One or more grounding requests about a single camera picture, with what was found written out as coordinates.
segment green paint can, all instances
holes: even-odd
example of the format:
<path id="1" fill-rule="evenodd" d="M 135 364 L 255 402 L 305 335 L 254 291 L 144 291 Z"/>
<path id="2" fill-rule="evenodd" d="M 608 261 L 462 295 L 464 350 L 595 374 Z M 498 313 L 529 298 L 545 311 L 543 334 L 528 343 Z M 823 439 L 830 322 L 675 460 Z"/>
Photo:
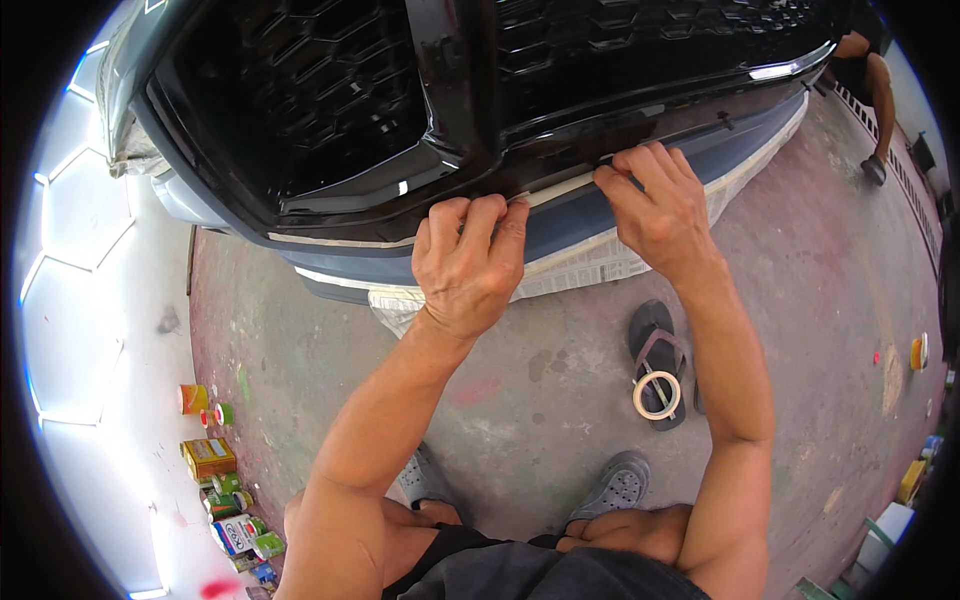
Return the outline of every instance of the green paint can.
<path id="1" fill-rule="evenodd" d="M 250 517 L 250 525 L 253 526 L 253 530 L 257 536 L 262 536 L 267 533 L 267 524 L 257 516 Z"/>
<path id="2" fill-rule="evenodd" d="M 235 472 L 213 475 L 213 489 L 219 494 L 228 494 L 240 490 L 240 475 Z"/>
<path id="3" fill-rule="evenodd" d="M 287 547 L 283 545 L 283 540 L 280 539 L 275 532 L 268 531 L 262 536 L 257 536 L 253 538 L 253 552 L 256 553 L 257 558 L 261 561 L 266 561 L 283 554 L 286 551 Z"/>
<path id="4" fill-rule="evenodd" d="M 250 495 L 250 492 L 238 490 L 233 493 L 233 503 L 236 504 L 237 508 L 241 511 L 246 511 L 253 506 L 253 496 Z"/>
<path id="5" fill-rule="evenodd" d="M 213 409 L 213 414 L 217 418 L 217 424 L 233 425 L 233 407 L 223 402 L 217 402 Z"/>
<path id="6" fill-rule="evenodd" d="M 206 498 L 204 498 L 204 508 L 213 520 L 237 516 L 241 512 L 240 507 L 233 500 L 233 494 L 217 493 L 215 490 L 207 491 Z"/>

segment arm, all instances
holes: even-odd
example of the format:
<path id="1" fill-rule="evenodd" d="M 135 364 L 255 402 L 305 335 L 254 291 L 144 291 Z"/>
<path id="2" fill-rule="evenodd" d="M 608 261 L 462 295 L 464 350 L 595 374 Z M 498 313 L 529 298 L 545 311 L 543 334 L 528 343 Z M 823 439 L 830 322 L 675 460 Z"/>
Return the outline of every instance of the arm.
<path id="1" fill-rule="evenodd" d="M 758 598 L 767 569 L 773 393 L 763 348 L 710 237 L 704 187 L 679 149 L 658 142 L 618 153 L 594 180 L 620 240 L 674 286 L 693 332 L 713 450 L 677 568 L 713 598 Z"/>
<path id="2" fill-rule="evenodd" d="M 455 198 L 434 205 L 420 224 L 413 270 L 426 305 L 330 426 L 298 532 L 288 534 L 278 600 L 380 597 L 381 498 L 420 443 L 447 380 L 523 276 L 528 213 L 526 202 L 508 210 L 498 195 Z"/>

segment shoe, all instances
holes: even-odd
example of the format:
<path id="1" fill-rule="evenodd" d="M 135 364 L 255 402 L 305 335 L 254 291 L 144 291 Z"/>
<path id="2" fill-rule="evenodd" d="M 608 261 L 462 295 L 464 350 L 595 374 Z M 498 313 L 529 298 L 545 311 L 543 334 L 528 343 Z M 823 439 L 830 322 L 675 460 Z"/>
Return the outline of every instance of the shoe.
<path id="1" fill-rule="evenodd" d="M 464 525 L 473 526 L 473 516 L 447 483 L 444 473 L 437 465 L 437 459 L 426 444 L 420 443 L 417 446 L 396 481 L 403 488 L 413 510 L 420 508 L 421 500 L 440 500 L 456 509 Z"/>
<path id="2" fill-rule="evenodd" d="M 634 509 L 650 484 L 650 465 L 636 450 L 620 452 L 604 465 L 597 482 L 567 524 L 578 518 L 593 520 L 610 511 Z"/>
<path id="3" fill-rule="evenodd" d="M 887 181 L 887 170 L 883 167 L 883 162 L 881 162 L 876 155 L 870 155 L 870 158 L 861 162 L 860 168 L 863 169 L 867 179 L 876 185 L 883 185 L 883 183 Z"/>

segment white wall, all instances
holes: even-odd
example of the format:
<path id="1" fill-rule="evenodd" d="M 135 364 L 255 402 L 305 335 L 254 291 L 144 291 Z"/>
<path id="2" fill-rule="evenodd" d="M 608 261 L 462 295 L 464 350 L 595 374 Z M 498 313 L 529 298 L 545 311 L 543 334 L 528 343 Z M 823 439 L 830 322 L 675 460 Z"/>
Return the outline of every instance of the white wall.
<path id="1" fill-rule="evenodd" d="M 127 593 L 192 599 L 219 581 L 235 590 L 218 598 L 246 598 L 255 581 L 234 573 L 210 536 L 179 452 L 205 437 L 176 403 L 177 385 L 194 381 L 190 226 L 166 213 L 147 178 L 107 174 L 84 87 L 101 54 L 84 57 L 56 101 L 36 173 L 25 174 L 12 270 L 36 443 L 74 527 Z"/>
<path id="2" fill-rule="evenodd" d="M 890 44 L 883 59 L 890 67 L 894 105 L 897 107 L 897 122 L 900 123 L 910 143 L 917 140 L 920 132 L 925 132 L 926 144 L 930 147 L 934 162 L 937 163 L 937 166 L 927 172 L 927 176 L 933 190 L 937 196 L 940 196 L 950 188 L 947 153 L 944 151 L 944 140 L 940 136 L 940 128 L 937 127 L 930 103 L 926 100 L 924 88 L 895 41 Z"/>

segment orange container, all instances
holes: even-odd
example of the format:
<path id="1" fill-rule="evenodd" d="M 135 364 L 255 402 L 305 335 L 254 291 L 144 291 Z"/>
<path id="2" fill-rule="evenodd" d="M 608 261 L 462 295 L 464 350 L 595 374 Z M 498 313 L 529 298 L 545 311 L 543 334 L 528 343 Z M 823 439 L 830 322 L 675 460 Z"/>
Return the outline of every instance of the orange container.
<path id="1" fill-rule="evenodd" d="M 199 415 L 201 410 L 210 408 L 205 386 L 181 385 L 177 388 L 177 396 L 181 415 Z"/>
<path id="2" fill-rule="evenodd" d="M 194 479 L 237 470 L 236 456 L 223 438 L 190 440 L 183 443 L 183 450 Z"/>

